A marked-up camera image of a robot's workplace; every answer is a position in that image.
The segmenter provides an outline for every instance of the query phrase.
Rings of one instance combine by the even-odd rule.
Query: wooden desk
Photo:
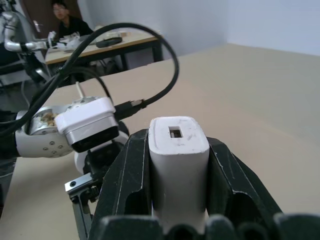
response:
[[[226,143],[286,213],[320,213],[320,57],[227,44],[180,57],[179,80],[164,98],[124,122],[131,133],[158,116],[191,116]],[[171,60],[104,77],[116,104],[153,96],[173,75]],[[81,83],[104,96],[99,83]],[[47,105],[78,98],[57,89]],[[68,239],[78,233],[64,183],[79,176],[73,155],[19,158],[0,220],[1,239]]]
[[[123,68],[127,70],[125,54],[146,48],[152,48],[154,62],[163,60],[162,47],[155,37],[148,33],[131,33],[124,36],[121,43],[110,47],[98,48],[95,44],[89,45],[80,55],[79,61],[90,62],[120,55]],[[72,52],[49,49],[45,56],[45,64],[64,63],[71,54]]]

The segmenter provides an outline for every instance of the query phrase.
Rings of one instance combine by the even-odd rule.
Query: desk leg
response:
[[[160,42],[156,42],[156,44],[152,47],[152,55],[154,62],[160,62],[164,60],[164,54],[162,52],[162,45]]]
[[[128,70],[128,63],[127,63],[126,55],[121,54],[120,57],[121,57],[121,62],[122,62],[122,70],[127,71]]]

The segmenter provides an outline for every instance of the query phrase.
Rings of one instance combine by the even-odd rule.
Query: table surface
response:
[[[320,213],[320,57],[227,44],[179,58],[180,76],[163,99],[124,122],[131,133],[159,116],[191,116],[260,177],[286,213]],[[153,96],[173,75],[171,60],[103,79],[116,104]],[[103,96],[95,80],[87,96]],[[77,99],[57,89],[46,105]],[[64,183],[78,177],[73,154],[19,158],[0,220],[1,239],[77,240]]]
[[[156,40],[156,38],[148,33],[132,32],[127,36],[122,37],[122,42],[113,46],[98,48],[96,44],[89,45],[81,53],[81,57],[90,56],[94,54],[104,53],[114,49],[120,49],[136,44],[142,44],[146,42],[151,42]],[[58,49],[49,49],[45,56],[45,64],[56,64],[66,61],[73,52],[64,52]]]

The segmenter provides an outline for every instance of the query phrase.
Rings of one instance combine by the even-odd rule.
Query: white power adapter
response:
[[[205,231],[209,143],[192,117],[158,117],[148,133],[153,212],[167,234],[177,224]]]

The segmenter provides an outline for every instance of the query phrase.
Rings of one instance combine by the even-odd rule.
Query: black shirt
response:
[[[90,27],[85,21],[82,21],[81,19],[76,18],[74,16],[69,16],[69,21],[69,27],[65,27],[64,23],[60,22],[59,38],[70,36],[74,33],[77,33],[77,35],[80,36],[89,35],[93,33],[93,31],[90,29]]]

